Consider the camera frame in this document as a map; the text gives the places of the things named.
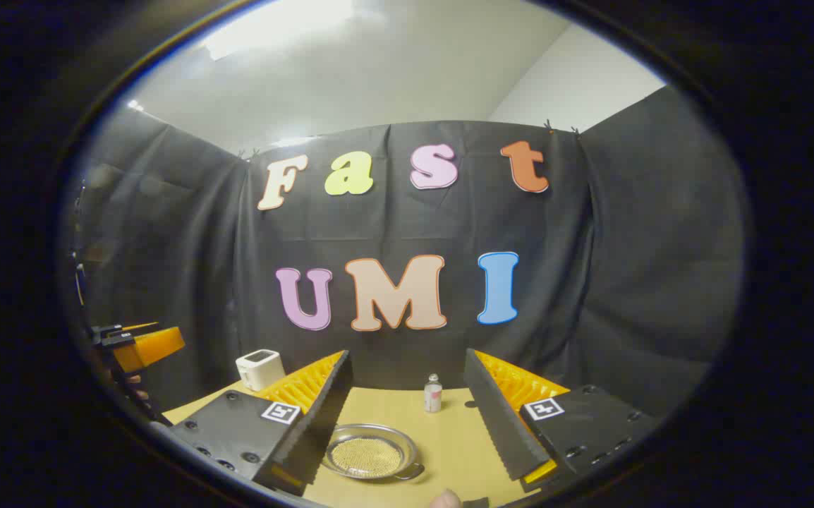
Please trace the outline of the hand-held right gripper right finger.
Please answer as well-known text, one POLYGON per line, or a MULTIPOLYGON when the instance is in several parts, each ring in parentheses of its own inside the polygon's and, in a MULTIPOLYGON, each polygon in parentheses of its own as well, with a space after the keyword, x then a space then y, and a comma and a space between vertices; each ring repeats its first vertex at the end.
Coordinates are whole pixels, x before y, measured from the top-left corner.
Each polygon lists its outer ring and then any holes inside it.
POLYGON ((567 389, 483 351, 466 351, 463 378, 507 475, 524 492, 565 490, 658 427, 605 389, 567 389))

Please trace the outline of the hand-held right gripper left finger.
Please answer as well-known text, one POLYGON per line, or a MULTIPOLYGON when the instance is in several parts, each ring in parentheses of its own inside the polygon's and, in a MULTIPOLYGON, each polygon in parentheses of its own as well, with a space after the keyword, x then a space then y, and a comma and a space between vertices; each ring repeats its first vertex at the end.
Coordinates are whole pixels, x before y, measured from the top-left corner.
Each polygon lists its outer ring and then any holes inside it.
POLYGON ((337 351, 255 394, 226 390, 169 432, 245 481, 301 496, 353 386, 350 356, 337 351))

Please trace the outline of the steel pot with black handles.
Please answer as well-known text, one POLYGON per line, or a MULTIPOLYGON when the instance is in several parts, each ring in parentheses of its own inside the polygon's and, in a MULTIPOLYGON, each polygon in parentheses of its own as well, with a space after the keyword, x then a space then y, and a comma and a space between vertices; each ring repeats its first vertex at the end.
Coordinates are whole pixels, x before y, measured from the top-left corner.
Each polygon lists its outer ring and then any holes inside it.
POLYGON ((414 443, 409 436, 407 436, 407 434, 395 430, 394 428, 387 427, 387 425, 350 424, 337 425, 335 427, 335 430, 333 430, 331 434, 329 444, 327 444, 327 448, 322 456, 321 464, 330 471, 337 473, 337 475, 360 481, 411 481, 425 472, 425 466, 420 463, 419 459, 419 448, 417 447, 417 444, 414 443), (394 444, 394 446, 397 446, 400 448, 401 452, 403 452, 403 463, 401 464, 401 468, 394 473, 394 475, 372 479, 346 476, 343 475, 343 473, 336 471, 331 467, 329 460, 326 459, 327 450, 329 450, 329 448, 336 442, 346 440, 346 438, 350 437, 378 437, 394 444))

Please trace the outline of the pile of soybeans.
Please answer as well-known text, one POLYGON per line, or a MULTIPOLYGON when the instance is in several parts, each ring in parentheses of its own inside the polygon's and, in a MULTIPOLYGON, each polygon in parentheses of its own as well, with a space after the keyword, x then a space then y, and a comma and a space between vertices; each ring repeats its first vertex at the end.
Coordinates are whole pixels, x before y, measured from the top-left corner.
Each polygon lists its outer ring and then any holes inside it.
POLYGON ((326 453, 331 467, 356 478, 394 475, 403 463, 403 452, 378 437, 350 437, 333 444, 326 453))

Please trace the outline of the white toaster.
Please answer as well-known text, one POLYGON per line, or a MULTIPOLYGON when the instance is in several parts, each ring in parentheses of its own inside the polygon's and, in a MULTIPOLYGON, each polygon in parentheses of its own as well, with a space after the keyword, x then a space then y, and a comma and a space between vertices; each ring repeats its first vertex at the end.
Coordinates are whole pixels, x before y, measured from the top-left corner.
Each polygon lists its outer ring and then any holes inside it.
POLYGON ((259 349, 235 360, 237 372, 246 389, 259 392, 284 378, 284 364, 278 351, 259 349))

